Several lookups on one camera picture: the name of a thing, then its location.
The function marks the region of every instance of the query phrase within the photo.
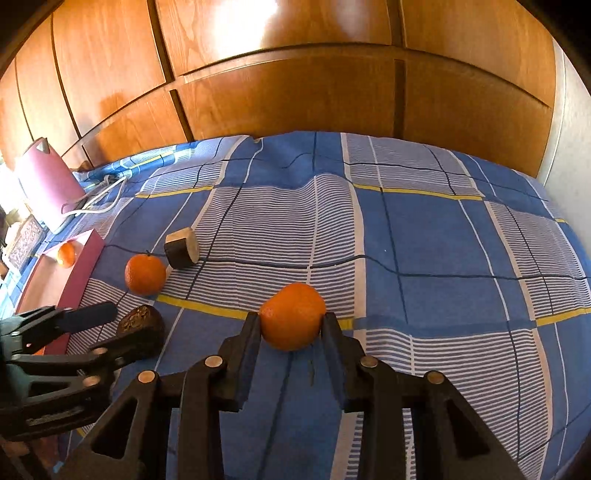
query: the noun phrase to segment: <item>bed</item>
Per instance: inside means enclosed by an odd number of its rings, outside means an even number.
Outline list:
[[[591,429],[591,265],[534,179],[429,145],[293,132],[176,145],[80,181],[125,170],[134,175],[112,210],[78,217],[39,249],[96,229],[106,246],[81,305],[112,300],[118,319],[143,303],[162,314],[161,355],[124,368],[115,395],[144,369],[169,374],[215,353],[248,311],[301,281],[367,353],[410,374],[443,371],[528,479],[553,478]],[[130,293],[129,258],[147,250],[166,262],[165,236],[187,226],[199,263],[173,270],[157,296]],[[116,324],[73,335],[68,353]],[[404,420],[413,478],[410,412]],[[356,476],[362,417],[339,411],[318,342],[292,353],[263,342],[244,410],[220,421],[229,479]],[[90,428],[62,436],[62,456]]]

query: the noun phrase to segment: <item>pink tray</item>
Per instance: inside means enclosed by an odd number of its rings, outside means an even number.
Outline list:
[[[76,251],[76,263],[63,268],[56,260],[61,244],[41,254],[18,301],[17,313],[39,307],[55,305],[59,308],[78,308],[90,274],[99,259],[105,242],[95,230],[89,230],[71,238]],[[62,335],[39,353],[56,355],[66,353],[70,335]]]

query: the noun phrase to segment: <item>tangerine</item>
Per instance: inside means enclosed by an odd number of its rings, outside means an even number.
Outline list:
[[[64,242],[57,251],[57,264],[64,268],[70,268],[76,263],[76,250],[71,242]]]
[[[134,255],[125,266],[125,284],[136,295],[154,295],[165,283],[166,267],[149,253]]]
[[[311,344],[320,332],[326,304],[304,283],[283,287],[259,309],[263,338],[286,352]]]

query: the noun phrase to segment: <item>wooden panel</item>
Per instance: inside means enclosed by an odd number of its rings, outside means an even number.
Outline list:
[[[470,63],[554,105],[554,47],[516,0],[401,0],[406,45]]]
[[[515,86],[455,61],[407,60],[404,138],[458,150],[535,177],[552,109]]]
[[[33,138],[47,137],[60,155],[77,140],[57,77],[51,47],[51,18],[47,18],[17,55],[22,107]]]
[[[0,79],[0,152],[8,168],[14,170],[15,158],[20,157],[32,141],[18,99],[13,60]]]
[[[94,137],[83,139],[95,167],[152,148],[183,143],[183,133],[168,92],[140,99],[133,108]]]
[[[81,145],[74,145],[61,156],[70,170],[92,170],[94,167],[88,161]]]
[[[391,43],[386,0],[157,0],[176,76],[306,43]]]
[[[54,13],[54,38],[82,135],[164,83],[146,0],[66,0]]]
[[[195,138],[293,130],[391,136],[393,59],[309,50],[296,49],[296,56],[275,60],[269,54],[266,63],[180,86]]]

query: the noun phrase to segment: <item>screw head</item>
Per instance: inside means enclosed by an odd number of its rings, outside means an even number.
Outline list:
[[[427,380],[434,385],[441,385],[445,381],[445,376],[437,370],[427,372]]]
[[[100,383],[100,377],[98,375],[91,375],[89,377],[86,377],[82,381],[82,385],[84,385],[85,387],[94,387],[95,385],[98,385],[99,383]]]
[[[223,358],[219,355],[208,356],[205,359],[205,365],[209,368],[217,368],[223,363]]]
[[[144,370],[138,375],[138,380],[142,383],[150,383],[154,381],[154,378],[156,378],[156,374],[151,370]]]
[[[374,356],[365,355],[365,356],[361,357],[361,360],[359,360],[359,363],[362,365],[362,367],[365,367],[365,368],[375,368],[378,366],[379,361]]]

